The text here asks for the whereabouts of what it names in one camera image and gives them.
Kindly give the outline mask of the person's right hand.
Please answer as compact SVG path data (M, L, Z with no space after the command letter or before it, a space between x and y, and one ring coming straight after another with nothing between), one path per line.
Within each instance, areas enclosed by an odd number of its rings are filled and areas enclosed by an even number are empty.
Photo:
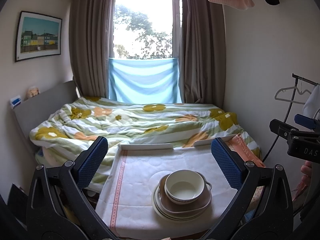
M311 183L312 176L312 162L306 161L304 165L301 166L300 171L302 172L302 182L309 186Z

